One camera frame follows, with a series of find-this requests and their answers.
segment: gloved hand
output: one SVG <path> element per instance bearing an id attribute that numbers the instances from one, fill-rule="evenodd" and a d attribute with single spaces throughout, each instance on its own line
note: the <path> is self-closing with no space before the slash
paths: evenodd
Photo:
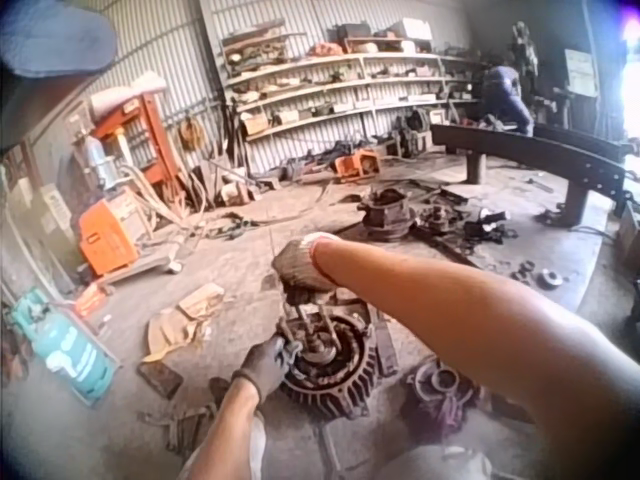
<path id="1" fill-rule="evenodd" d="M 273 259 L 271 266 L 278 272 L 287 294 L 287 303 L 322 303 L 318 295 L 334 291 L 338 286 L 315 266 L 313 249 L 323 240 L 340 240 L 330 233 L 311 233 L 291 240 Z"/>
<path id="2" fill-rule="evenodd" d="M 242 377 L 253 383 L 260 396 L 260 403 L 263 403 L 280 386 L 300 350 L 300 342 L 285 346 L 285 339 L 274 335 L 266 342 L 251 347 L 232 379 Z"/>

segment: gas cylinder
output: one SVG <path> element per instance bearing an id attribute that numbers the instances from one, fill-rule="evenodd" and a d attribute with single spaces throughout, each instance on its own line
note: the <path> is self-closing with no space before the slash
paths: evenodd
<path id="1" fill-rule="evenodd" d="M 109 388 L 116 369 L 103 349 L 76 323 L 51 305 L 37 288 L 21 297 L 11 321 L 31 342 L 47 368 L 66 378 L 89 404 Z"/>

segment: shelf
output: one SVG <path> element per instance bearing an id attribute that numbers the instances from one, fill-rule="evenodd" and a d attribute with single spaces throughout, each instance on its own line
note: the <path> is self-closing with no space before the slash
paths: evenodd
<path id="1" fill-rule="evenodd" d="M 235 52 L 241 52 L 249 47 L 264 45 L 265 43 L 276 43 L 279 41 L 284 41 L 289 37 L 304 37 L 306 35 L 307 35 L 306 33 L 285 32 L 285 33 L 280 33 L 278 35 L 271 35 L 267 37 L 250 38 L 249 40 L 233 43 L 227 47 L 224 47 L 223 52 L 225 55 L 228 56 Z"/>
<path id="2" fill-rule="evenodd" d="M 353 88 L 366 85 L 380 85 L 384 83 L 431 83 L 431 82 L 468 82 L 473 83 L 471 80 L 463 80 L 459 78 L 445 78 L 445 77 L 389 77 L 389 78 L 365 78 L 363 80 L 350 80 L 348 82 L 329 83 L 327 85 L 318 85 L 310 88 L 296 90 L 284 95 L 278 95 L 271 98 L 265 98 L 257 102 L 252 102 L 247 105 L 238 107 L 238 113 L 246 112 L 254 108 L 264 107 L 272 103 L 289 100 L 291 98 L 304 97 L 306 95 L 313 95 L 314 93 L 324 93 L 331 90 L 338 90 L 342 88 Z"/>
<path id="3" fill-rule="evenodd" d="M 478 100 L 451 100 L 452 104 L 463 104 L 463 103 L 477 103 Z M 287 125 L 279 125 L 277 127 L 269 128 L 263 132 L 256 133 L 255 135 L 248 136 L 246 138 L 247 142 L 252 142 L 254 140 L 258 140 L 263 137 L 267 137 L 269 135 L 274 135 L 276 133 L 284 132 L 286 130 L 291 130 L 293 128 L 305 127 L 307 125 L 313 125 L 314 123 L 324 122 L 326 120 L 332 120 L 336 118 L 347 117 L 349 115 L 357 115 L 359 113 L 373 113 L 378 110 L 390 110 L 394 108 L 405 108 L 405 107 L 420 107 L 426 105 L 442 105 L 447 104 L 446 100 L 434 100 L 429 102 L 398 102 L 389 105 L 374 105 L 367 108 L 358 108 L 354 110 L 349 110 L 348 112 L 335 113 L 333 115 L 323 115 L 322 117 L 312 117 L 307 120 L 303 120 L 301 122 L 289 123 Z"/>
<path id="4" fill-rule="evenodd" d="M 385 59 L 412 59 L 412 60 L 446 60 L 450 62 L 459 62 L 459 63 L 471 63 L 479 66 L 486 66 L 484 64 L 475 62 L 473 60 L 469 60 L 466 58 L 459 57 L 443 57 L 441 55 L 436 55 L 435 53 L 392 53 L 392 52 L 382 52 L 382 53 L 347 53 L 344 55 L 334 55 L 332 57 L 309 57 L 304 60 L 299 60 L 297 62 L 286 63 L 284 65 L 279 65 L 277 67 L 262 70 L 258 72 L 248 73 L 246 75 L 242 75 L 240 77 L 234 77 L 229 79 L 226 82 L 226 87 L 232 87 L 234 85 L 239 85 L 244 82 L 249 82 L 251 80 L 255 80 L 257 78 L 262 78 L 266 76 L 270 76 L 276 73 L 288 72 L 291 70 L 296 70 L 300 68 L 308 68 L 314 67 L 317 65 L 325 65 L 331 63 L 342 63 L 342 62 L 353 62 L 353 61 L 364 61 L 364 60 L 385 60 Z"/>
<path id="5" fill-rule="evenodd" d="M 268 135 L 273 135 L 275 133 L 284 132 L 285 130 L 290 130 L 292 128 L 304 127 L 306 125 L 313 125 L 314 123 L 324 122 L 325 120 L 329 120 L 332 118 L 341 118 L 341 117 L 346 117 L 348 115 L 356 115 L 358 113 L 366 113 L 370 111 L 371 111 L 371 107 L 367 107 L 367 108 L 358 108 L 356 110 L 349 110 L 348 112 L 334 113 L 333 115 L 323 115 L 322 117 L 311 117 L 301 122 L 289 123 L 287 125 L 279 125 L 277 127 L 269 128 L 264 132 L 256 133 L 255 135 L 251 135 L 247 137 L 246 140 L 247 142 L 252 142 L 253 140 L 257 140 L 259 138 L 266 137 Z"/>

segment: cardboard piece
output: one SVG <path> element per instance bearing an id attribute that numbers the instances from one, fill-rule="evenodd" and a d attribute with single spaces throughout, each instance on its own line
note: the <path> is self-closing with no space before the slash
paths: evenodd
<path id="1" fill-rule="evenodd" d="M 183 298 L 178 309 L 190 320 L 206 320 L 215 313 L 223 299 L 224 289 L 209 282 Z"/>

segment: metal beam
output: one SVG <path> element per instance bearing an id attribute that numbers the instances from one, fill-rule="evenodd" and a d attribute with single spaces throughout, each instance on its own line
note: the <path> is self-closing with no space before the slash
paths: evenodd
<path id="1" fill-rule="evenodd" d="M 558 142 L 454 125 L 432 125 L 435 145 L 512 160 L 565 178 L 616 203 L 624 199 L 622 165 Z"/>
<path id="2" fill-rule="evenodd" d="M 551 125 L 536 125 L 533 136 L 585 150 L 619 164 L 623 164 L 625 155 L 631 153 L 630 145 L 610 142 L 593 135 Z"/>

